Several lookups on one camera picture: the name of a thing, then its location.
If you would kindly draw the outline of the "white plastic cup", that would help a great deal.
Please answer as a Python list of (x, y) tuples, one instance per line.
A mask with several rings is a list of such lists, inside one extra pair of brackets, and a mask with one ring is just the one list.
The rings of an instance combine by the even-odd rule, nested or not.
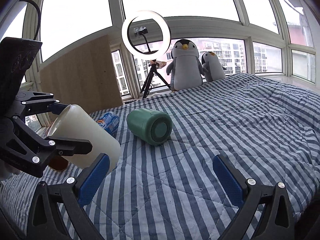
[(108, 173), (111, 173), (121, 154), (120, 143), (78, 105), (68, 105), (62, 111), (50, 127), (48, 136), (89, 140), (92, 144), (91, 152), (64, 157), (81, 169), (89, 167), (99, 154), (104, 153), (110, 159)]

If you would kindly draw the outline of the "orange paper cup open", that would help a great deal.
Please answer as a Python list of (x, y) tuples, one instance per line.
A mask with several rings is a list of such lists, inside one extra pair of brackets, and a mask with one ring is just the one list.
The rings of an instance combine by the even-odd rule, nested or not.
[(54, 156), (50, 162), (48, 163), (48, 166), (57, 172), (62, 172), (64, 171), (69, 165), (68, 160), (63, 158), (62, 156), (56, 155)]

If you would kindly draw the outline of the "wooden board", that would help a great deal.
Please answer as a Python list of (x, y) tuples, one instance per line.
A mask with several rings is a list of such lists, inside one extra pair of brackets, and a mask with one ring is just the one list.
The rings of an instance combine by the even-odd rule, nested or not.
[(112, 61), (109, 36), (86, 42), (40, 70), (43, 92), (88, 114), (123, 104)]

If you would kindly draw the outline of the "blue orange soda bottle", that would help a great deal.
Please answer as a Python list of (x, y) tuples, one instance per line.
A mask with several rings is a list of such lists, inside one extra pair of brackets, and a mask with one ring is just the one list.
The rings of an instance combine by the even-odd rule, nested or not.
[(114, 112), (106, 112), (97, 120), (97, 124), (111, 136), (115, 137), (120, 123), (120, 117)]

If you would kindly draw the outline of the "blue striped quilt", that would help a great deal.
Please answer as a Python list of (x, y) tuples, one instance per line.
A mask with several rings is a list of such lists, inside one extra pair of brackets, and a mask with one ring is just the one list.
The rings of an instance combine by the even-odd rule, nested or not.
[[(172, 132), (153, 146), (127, 126), (139, 108), (167, 113)], [(213, 170), (217, 155), (246, 178), (284, 183), (294, 239), (318, 239), (319, 95), (235, 74), (113, 109), (120, 117), (116, 168), (84, 207), (104, 239), (218, 239), (235, 217)]]

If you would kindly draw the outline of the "green insulated mug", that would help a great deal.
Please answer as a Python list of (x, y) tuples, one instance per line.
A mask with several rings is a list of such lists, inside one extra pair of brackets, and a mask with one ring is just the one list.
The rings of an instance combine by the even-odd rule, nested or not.
[(166, 142), (172, 132), (171, 117), (161, 111), (134, 109), (128, 114), (126, 121), (128, 129), (135, 136), (153, 146)]

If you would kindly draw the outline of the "black tripod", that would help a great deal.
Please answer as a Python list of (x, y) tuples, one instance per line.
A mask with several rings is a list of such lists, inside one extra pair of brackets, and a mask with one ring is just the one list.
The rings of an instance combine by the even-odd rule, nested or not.
[(163, 67), (165, 67), (167, 65), (166, 62), (164, 61), (157, 61), (157, 60), (151, 60), (149, 66), (151, 67), (150, 71), (148, 72), (147, 78), (144, 82), (144, 85), (142, 86), (140, 93), (143, 93), (143, 99), (147, 98), (147, 96), (149, 95), (150, 91), (152, 90), (152, 80), (154, 75), (158, 76), (160, 78), (160, 80), (169, 88), (170, 85), (168, 84), (168, 82), (163, 78), (163, 76), (161, 76), (161, 74), (159, 74), (159, 72), (157, 71), (157, 69), (161, 69)]

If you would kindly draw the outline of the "large grey penguin plush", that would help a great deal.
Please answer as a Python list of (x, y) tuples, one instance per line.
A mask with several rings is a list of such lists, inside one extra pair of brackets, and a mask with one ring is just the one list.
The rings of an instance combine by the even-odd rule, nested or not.
[(166, 73), (171, 75), (170, 89), (172, 91), (198, 87), (203, 84), (204, 71), (195, 43), (185, 38), (178, 40), (173, 46), (171, 56), (173, 61), (167, 66)]

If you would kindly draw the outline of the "small grey penguin plush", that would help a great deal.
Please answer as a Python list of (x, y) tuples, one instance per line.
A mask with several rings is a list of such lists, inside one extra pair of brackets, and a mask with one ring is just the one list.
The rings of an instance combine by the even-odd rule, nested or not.
[(224, 72), (225, 69), (221, 66), (219, 58), (214, 52), (205, 52), (202, 55), (201, 61), (204, 71), (204, 77), (207, 82), (221, 80), (226, 77)]

